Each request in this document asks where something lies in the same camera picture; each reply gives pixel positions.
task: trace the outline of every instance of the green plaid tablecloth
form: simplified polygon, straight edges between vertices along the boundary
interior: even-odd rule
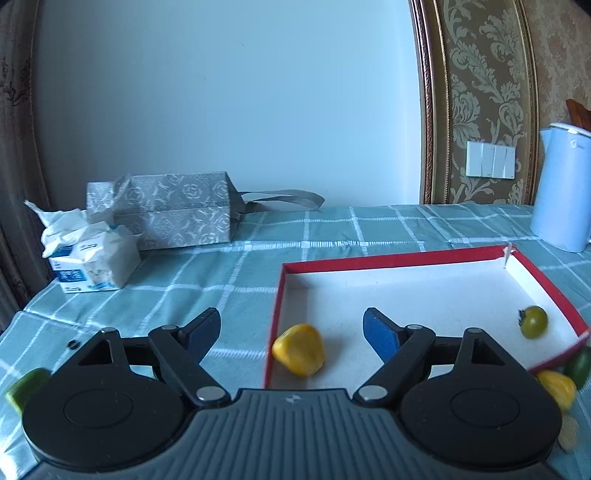
[[[513,242],[591,320],[591,249],[572,254],[534,236],[531,208],[497,205],[337,207],[319,212],[246,215],[230,244],[152,251],[122,290],[64,294],[55,281],[15,315],[0,337],[0,390],[37,367],[56,370],[68,341],[85,342],[105,326],[144,336],[166,323],[185,325],[205,308],[222,314],[222,333],[202,365],[230,392],[260,387],[281,264]],[[571,479],[591,476],[591,393],[573,413],[581,424],[577,455],[553,454]],[[0,400],[0,478],[34,465],[16,413]]]

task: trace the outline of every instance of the green cherry tomato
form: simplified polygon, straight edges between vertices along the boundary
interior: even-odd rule
[[[519,326],[525,338],[538,338],[548,328],[548,315],[542,307],[527,307],[519,311]]]

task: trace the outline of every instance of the red-edged tray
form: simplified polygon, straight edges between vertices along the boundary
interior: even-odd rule
[[[271,333],[265,388],[347,388],[355,391],[382,362],[362,332],[363,313],[376,307],[401,326],[418,323],[440,336],[486,330],[527,370],[561,362],[585,343],[589,327],[567,298],[521,252],[511,247],[466,248],[284,264]],[[522,336],[519,310],[548,314],[542,337]],[[324,339],[325,366],[298,378],[273,361],[271,345],[297,323]],[[441,374],[440,368],[434,374]]]

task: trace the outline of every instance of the yellow pepper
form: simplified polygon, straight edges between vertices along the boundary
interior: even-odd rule
[[[314,375],[324,365],[322,337],[312,325],[288,328],[271,348],[273,357],[299,377]]]
[[[577,396],[577,385],[566,375],[552,370],[542,370],[536,377],[542,387],[556,400],[560,410],[569,411]]]

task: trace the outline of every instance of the electric kettle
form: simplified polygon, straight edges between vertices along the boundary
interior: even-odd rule
[[[561,250],[582,252],[591,232],[591,132],[554,123],[540,137],[545,162],[531,230]]]

